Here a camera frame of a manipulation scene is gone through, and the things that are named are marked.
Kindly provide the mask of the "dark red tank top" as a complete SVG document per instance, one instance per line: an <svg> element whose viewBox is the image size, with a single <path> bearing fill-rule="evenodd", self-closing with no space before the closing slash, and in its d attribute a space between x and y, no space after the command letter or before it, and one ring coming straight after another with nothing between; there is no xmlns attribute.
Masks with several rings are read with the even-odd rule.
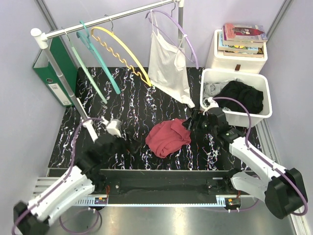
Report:
<svg viewBox="0 0 313 235"><path fill-rule="evenodd" d="M157 157L166 158L191 143L191 132L182 125L185 121L176 118L158 123L149 132L145 143Z"/></svg>

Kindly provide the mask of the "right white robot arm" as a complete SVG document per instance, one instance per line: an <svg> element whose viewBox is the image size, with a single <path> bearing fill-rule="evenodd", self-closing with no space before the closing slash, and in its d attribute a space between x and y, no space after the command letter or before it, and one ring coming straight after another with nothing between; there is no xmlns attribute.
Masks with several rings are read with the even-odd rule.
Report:
<svg viewBox="0 0 313 235"><path fill-rule="evenodd" d="M221 108L207 112L193 110L183 127L201 139L210 134L214 142L244 162L254 173L251 176L240 169L230 170L222 181L224 192L243 191L260 201L279 219L303 208L308 211L308 197L300 171L287 169L260 152L248 141L247 135L231 127Z"/></svg>

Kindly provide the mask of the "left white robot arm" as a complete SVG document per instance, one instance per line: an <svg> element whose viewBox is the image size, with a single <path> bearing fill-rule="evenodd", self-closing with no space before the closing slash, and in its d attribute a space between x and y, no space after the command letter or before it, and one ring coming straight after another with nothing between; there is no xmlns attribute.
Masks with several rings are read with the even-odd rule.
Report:
<svg viewBox="0 0 313 235"><path fill-rule="evenodd" d="M141 143L129 134L125 138L109 133L99 137L80 154L72 153L73 164L49 188L28 203L19 201L13 208L12 234L45 235L56 218L89 194L106 191L103 164L116 154L135 154Z"/></svg>

